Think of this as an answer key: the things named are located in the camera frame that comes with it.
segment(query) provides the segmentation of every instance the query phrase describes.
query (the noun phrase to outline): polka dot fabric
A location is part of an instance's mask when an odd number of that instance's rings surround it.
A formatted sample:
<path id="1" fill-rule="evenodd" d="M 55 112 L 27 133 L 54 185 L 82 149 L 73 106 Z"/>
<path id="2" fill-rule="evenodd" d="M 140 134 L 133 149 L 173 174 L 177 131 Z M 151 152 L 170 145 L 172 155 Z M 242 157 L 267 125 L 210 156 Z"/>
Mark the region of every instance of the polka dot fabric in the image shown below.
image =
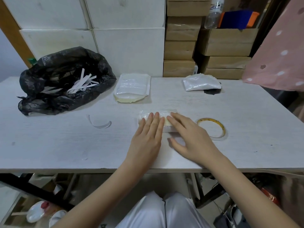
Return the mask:
<path id="1" fill-rule="evenodd" d="M 304 0 L 291 0 L 246 66 L 243 82 L 304 91 Z"/>

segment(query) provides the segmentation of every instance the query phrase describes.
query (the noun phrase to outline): forearm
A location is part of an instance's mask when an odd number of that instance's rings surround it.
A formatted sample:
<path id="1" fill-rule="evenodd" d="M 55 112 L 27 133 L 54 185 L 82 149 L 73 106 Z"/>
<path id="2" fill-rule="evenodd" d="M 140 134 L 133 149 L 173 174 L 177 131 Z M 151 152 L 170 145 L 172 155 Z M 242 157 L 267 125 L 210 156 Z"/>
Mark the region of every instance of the forearm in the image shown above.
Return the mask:
<path id="1" fill-rule="evenodd" d="M 54 228 L 96 228 L 135 186 L 142 173 L 123 163 L 99 188 L 69 211 Z"/>
<path id="2" fill-rule="evenodd" d="M 237 204 L 252 228 L 299 227 L 225 156 L 208 169 Z"/>

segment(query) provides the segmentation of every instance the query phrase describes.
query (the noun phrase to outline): hand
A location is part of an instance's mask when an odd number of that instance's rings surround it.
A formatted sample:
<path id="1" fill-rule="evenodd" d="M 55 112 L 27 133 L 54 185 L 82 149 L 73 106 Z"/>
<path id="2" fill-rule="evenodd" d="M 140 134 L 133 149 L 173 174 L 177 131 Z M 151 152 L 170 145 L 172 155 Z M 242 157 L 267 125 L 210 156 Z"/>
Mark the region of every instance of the hand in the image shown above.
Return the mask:
<path id="1" fill-rule="evenodd" d="M 174 138 L 170 138 L 173 148 L 181 156 L 208 169 L 209 166 L 216 163 L 219 157 L 223 156 L 205 129 L 183 115 L 173 112 L 171 112 L 171 115 L 172 117 L 167 116 L 168 121 L 175 127 L 186 143 L 186 146 L 182 146 Z"/>
<path id="2" fill-rule="evenodd" d="M 154 163 L 159 149 L 165 118 L 159 118 L 159 113 L 150 113 L 147 121 L 143 118 L 131 140 L 131 145 L 125 159 L 125 163 L 143 175 Z"/>

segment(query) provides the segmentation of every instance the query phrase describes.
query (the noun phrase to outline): table leg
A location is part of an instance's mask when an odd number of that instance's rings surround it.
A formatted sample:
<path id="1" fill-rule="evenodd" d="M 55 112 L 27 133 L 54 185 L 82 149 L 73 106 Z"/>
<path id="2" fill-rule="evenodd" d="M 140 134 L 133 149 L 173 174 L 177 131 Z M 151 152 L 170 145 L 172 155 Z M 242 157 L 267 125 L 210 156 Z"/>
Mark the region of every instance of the table leg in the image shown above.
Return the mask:
<path id="1" fill-rule="evenodd" d="M 24 192 L 25 194 L 32 195 L 44 201 L 58 205 L 67 211 L 71 210 L 74 207 L 74 205 L 70 204 L 66 200 L 59 198 L 53 193 L 30 184 L 28 182 L 31 177 L 30 175 L 31 174 L 23 174 L 18 177 L 13 174 L 0 174 L 0 182 L 17 191 Z"/>
<path id="2" fill-rule="evenodd" d="M 197 209 L 200 209 L 200 208 L 208 205 L 210 202 L 214 201 L 215 199 L 217 199 L 219 196 L 225 194 L 226 191 L 220 184 L 218 184 L 212 190 L 210 190 L 206 195 L 204 195 L 198 175 L 199 175 L 199 173 L 194 174 L 197 188 L 199 190 L 200 199 L 195 198 L 194 205 Z"/>

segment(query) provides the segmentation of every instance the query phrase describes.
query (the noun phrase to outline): plastic bottle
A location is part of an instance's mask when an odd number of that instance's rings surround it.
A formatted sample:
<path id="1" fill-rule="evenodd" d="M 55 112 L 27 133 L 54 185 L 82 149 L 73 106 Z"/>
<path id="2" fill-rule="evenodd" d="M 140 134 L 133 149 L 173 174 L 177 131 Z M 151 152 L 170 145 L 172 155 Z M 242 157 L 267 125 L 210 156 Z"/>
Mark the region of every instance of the plastic bottle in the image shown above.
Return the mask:
<path id="1" fill-rule="evenodd" d="M 206 17 L 204 27 L 206 29 L 215 29 L 218 26 L 224 6 L 224 0 L 211 0 L 209 14 Z"/>

